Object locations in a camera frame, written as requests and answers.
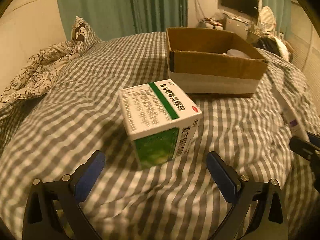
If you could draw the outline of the white ointment tube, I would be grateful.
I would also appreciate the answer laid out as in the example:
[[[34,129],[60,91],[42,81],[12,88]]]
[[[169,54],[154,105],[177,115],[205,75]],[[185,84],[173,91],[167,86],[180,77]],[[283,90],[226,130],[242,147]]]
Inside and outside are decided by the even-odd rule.
[[[271,92],[281,106],[284,120],[288,124],[292,135],[309,142],[310,139],[306,129],[288,98],[276,86],[272,87]]]

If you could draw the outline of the green white medicine box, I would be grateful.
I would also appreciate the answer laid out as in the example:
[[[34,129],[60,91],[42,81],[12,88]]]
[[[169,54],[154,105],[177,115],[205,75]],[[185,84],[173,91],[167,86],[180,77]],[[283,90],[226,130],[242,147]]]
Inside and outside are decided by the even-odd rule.
[[[119,100],[140,169],[162,165],[189,151],[202,112],[174,81],[121,89]]]

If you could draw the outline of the grey checkered bed cover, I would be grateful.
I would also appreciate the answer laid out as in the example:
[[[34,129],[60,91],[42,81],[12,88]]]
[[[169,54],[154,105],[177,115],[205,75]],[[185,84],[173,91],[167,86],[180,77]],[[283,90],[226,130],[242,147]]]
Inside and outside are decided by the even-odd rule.
[[[306,160],[292,137],[278,90],[304,128],[319,116],[303,73],[258,49],[263,76],[249,98],[189,96],[168,76],[163,32],[102,41],[88,31],[29,60],[35,80],[1,109],[1,219],[22,237],[32,182],[73,173],[96,150],[105,165],[92,187],[74,189],[102,239],[207,239],[227,214],[207,154],[217,152],[250,180],[275,179],[294,238],[319,201]]]

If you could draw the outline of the chair with dark clothes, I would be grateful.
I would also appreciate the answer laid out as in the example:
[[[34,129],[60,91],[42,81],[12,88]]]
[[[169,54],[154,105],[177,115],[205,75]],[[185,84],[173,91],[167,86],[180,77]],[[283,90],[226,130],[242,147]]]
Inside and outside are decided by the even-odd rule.
[[[277,38],[273,35],[263,35],[254,40],[251,45],[255,48],[260,48],[269,51],[287,62],[293,59],[293,47],[284,39]]]

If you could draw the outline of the white wardrobe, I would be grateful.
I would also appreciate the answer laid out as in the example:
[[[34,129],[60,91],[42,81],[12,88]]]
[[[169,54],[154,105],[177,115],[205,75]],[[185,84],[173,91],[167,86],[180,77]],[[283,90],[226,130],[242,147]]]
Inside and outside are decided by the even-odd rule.
[[[310,85],[319,85],[319,35],[298,2],[291,3],[293,62],[304,73]]]

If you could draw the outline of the floral patterned blanket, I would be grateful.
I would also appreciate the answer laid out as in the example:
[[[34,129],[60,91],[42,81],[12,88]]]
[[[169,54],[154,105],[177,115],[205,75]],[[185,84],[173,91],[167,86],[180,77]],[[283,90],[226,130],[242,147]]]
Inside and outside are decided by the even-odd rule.
[[[80,56],[83,46],[83,41],[65,41],[34,54],[5,88],[1,107],[48,93],[59,72]]]

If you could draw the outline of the clear round plastic container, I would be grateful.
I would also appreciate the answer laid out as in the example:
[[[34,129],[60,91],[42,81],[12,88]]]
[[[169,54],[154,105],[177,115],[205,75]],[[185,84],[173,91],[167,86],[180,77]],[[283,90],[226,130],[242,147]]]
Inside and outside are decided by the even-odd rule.
[[[242,59],[250,59],[250,57],[247,54],[245,54],[242,51],[236,50],[236,49],[229,49],[227,51],[226,55],[232,56],[232,57],[239,57]]]

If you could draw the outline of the brown cardboard box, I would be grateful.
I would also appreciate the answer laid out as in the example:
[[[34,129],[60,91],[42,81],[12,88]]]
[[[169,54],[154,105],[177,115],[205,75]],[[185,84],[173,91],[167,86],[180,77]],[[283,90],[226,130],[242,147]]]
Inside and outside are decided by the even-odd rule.
[[[168,77],[188,94],[252,96],[267,71],[267,60],[235,33],[204,28],[168,28]],[[250,59],[226,55],[229,49]]]

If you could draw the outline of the grey small refrigerator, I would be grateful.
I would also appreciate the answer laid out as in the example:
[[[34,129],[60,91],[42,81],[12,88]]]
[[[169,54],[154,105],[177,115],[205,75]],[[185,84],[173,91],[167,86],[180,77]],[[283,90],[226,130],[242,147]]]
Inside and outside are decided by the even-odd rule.
[[[225,31],[235,33],[244,40],[247,38],[248,30],[251,26],[249,23],[227,17],[222,20],[222,25]]]

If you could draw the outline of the white oval vanity mirror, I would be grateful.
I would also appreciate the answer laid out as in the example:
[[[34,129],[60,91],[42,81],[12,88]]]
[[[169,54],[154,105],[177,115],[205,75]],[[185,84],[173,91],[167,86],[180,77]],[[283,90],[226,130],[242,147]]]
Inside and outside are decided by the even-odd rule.
[[[276,19],[274,17],[273,11],[270,7],[264,6],[259,12],[258,22],[266,32],[273,32],[276,24]]]

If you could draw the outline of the green curtain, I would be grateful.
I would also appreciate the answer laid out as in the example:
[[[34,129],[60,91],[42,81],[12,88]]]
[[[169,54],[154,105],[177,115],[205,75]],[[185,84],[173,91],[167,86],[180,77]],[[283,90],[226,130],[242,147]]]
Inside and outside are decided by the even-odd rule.
[[[104,41],[187,25],[187,0],[57,0],[67,37],[76,16]]]
[[[271,8],[276,18],[276,32],[288,39],[291,34],[291,0],[263,0],[263,7]]]

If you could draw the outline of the checkered floral pillow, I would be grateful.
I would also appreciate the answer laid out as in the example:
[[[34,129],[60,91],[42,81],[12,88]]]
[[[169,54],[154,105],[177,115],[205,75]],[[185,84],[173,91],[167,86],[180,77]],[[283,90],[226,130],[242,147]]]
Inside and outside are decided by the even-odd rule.
[[[82,55],[100,42],[102,39],[93,28],[82,17],[76,16],[71,31],[71,43],[75,52]]]

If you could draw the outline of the black wall television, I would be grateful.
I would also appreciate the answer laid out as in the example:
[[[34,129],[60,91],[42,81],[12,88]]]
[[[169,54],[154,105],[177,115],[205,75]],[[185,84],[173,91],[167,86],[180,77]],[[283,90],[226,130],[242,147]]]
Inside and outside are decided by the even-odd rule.
[[[252,18],[258,18],[259,0],[221,0],[221,5],[242,12]]]

